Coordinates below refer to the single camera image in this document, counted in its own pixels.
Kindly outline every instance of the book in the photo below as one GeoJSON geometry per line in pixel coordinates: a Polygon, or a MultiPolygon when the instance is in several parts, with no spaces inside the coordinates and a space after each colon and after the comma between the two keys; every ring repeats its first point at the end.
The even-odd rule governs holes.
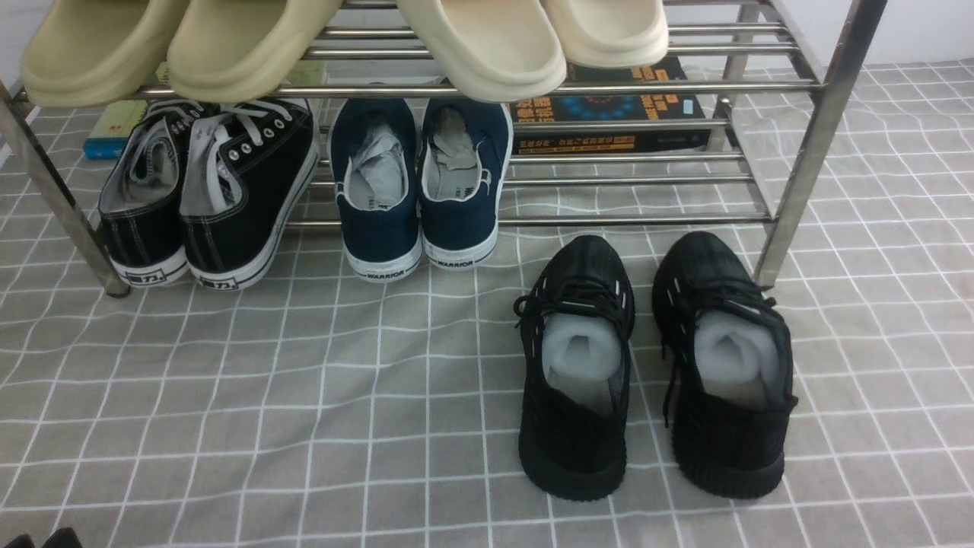
{"type": "MultiPolygon", "coordinates": [[[[327,80],[324,61],[299,60],[287,75],[293,84],[316,86],[327,80]]],[[[169,67],[159,65],[156,78],[160,84],[169,83],[169,67]]],[[[320,109],[321,101],[312,101],[312,108],[320,109]]],[[[118,160],[125,150],[132,130],[142,121],[149,107],[146,100],[120,100],[105,107],[82,145],[89,160],[118,160]]]]}
{"type": "MultiPolygon", "coordinates": [[[[631,84],[654,80],[686,80],[687,74],[675,57],[653,66],[635,68],[587,68],[568,65],[566,82],[580,84],[631,84]]],[[[519,124],[540,122],[638,122],[704,118],[700,102],[692,94],[611,97],[542,97],[522,100],[508,107],[519,124]]],[[[659,152],[698,148],[709,139],[708,130],[634,132],[577,132],[514,136],[514,153],[596,154],[659,152]]]]}

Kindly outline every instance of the book cover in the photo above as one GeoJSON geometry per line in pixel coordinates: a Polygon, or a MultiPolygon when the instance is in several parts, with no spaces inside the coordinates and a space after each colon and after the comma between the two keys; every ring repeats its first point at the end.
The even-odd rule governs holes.
{"type": "MultiPolygon", "coordinates": [[[[686,80],[680,61],[666,57],[653,66],[604,69],[569,64],[566,82],[582,84],[632,83],[654,80],[686,80]]],[[[514,122],[612,122],[647,120],[686,120],[703,118],[695,95],[642,95],[612,97],[543,97],[512,103],[514,122]]],[[[578,132],[550,135],[515,135],[516,154],[592,154],[658,152],[697,148],[709,139],[707,130],[653,131],[628,133],[578,132]]]]}

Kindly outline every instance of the white wall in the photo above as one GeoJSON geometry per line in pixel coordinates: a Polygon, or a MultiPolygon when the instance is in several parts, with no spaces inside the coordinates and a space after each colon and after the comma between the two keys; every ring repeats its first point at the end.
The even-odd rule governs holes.
{"type": "MultiPolygon", "coordinates": [[[[799,23],[812,49],[828,62],[850,0],[782,0],[799,23]]],[[[10,83],[19,58],[51,0],[0,0],[0,79],[10,83]]],[[[734,7],[671,9],[678,22],[732,20],[734,7]]],[[[358,13],[356,21],[364,14],[358,13]]],[[[371,15],[365,22],[385,20],[371,15]]],[[[974,57],[974,0],[890,0],[869,62],[910,62],[974,57]]],[[[716,63],[716,59],[700,59],[716,63]]]]}

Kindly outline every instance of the black knit sneaker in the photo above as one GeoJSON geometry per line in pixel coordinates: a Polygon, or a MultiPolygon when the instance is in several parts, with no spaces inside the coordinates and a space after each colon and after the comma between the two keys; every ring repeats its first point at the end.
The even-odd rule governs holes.
{"type": "Polygon", "coordinates": [[[757,498],[784,473],[792,395],[791,335],[734,252],[709,232],[673,245],[653,282],[653,314],[680,372],[673,453],[701,489],[757,498]]]}
{"type": "Polygon", "coordinates": [[[527,362],[518,451],[555,496],[595,500],[622,482],[634,304],[622,260],[597,236],[565,246],[514,301],[527,362]]]}

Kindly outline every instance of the black object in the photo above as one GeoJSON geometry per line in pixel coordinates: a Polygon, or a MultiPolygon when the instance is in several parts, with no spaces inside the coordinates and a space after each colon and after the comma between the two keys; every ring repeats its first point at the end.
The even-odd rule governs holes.
{"type": "Polygon", "coordinates": [[[663,403],[669,425],[670,396],[680,372],[673,452],[680,470],[701,489],[729,498],[757,498],[774,490],[784,473],[792,395],[791,335],[734,252],[709,232],[692,232],[663,258],[653,283],[653,314],[673,371],[663,403]],[[768,329],[779,371],[762,375],[767,405],[760,410],[707,394],[693,338],[699,315],[720,310],[768,329]]]}
{"type": "Polygon", "coordinates": [[[518,451],[528,478],[571,500],[608,496],[625,474],[629,403],[629,337],[635,322],[632,286],[616,250],[597,236],[580,236],[555,254],[538,283],[514,302],[527,362],[518,451]],[[544,322],[551,313],[603,318],[615,328],[621,363],[609,378],[613,412],[600,416],[545,379],[544,322]]]}
{"type": "Polygon", "coordinates": [[[239,111],[249,114],[222,122],[217,134],[225,129],[229,139],[213,145],[218,150],[209,162],[216,166],[207,163],[204,169],[216,170],[224,196],[233,195],[230,181],[241,196],[233,195],[225,211],[198,214],[187,201],[199,202],[205,191],[187,182],[180,207],[190,268],[203,286],[219,291],[249,287],[267,273],[320,155],[318,126],[306,100],[264,98],[231,109],[239,111]]]}
{"type": "MultiPolygon", "coordinates": [[[[34,541],[29,535],[22,534],[15,538],[6,548],[34,548],[34,541]]],[[[73,528],[60,528],[41,548],[83,548],[78,535],[73,528]]]]}
{"type": "MultiPolygon", "coordinates": [[[[634,68],[589,68],[569,63],[565,81],[632,85],[683,80],[687,80],[687,74],[680,60],[668,56],[653,66],[634,68]]],[[[645,122],[705,118],[699,100],[691,94],[533,98],[511,103],[510,112],[514,122],[526,125],[540,122],[645,122]]],[[[706,144],[709,137],[709,130],[531,133],[515,137],[514,151],[519,155],[658,152],[697,148],[706,144]]]]}
{"type": "Polygon", "coordinates": [[[119,274],[133,286],[163,285],[186,271],[178,210],[190,128],[215,111],[188,100],[149,105],[108,176],[98,200],[98,231],[119,274]],[[176,182],[160,195],[164,178],[176,182]]]}

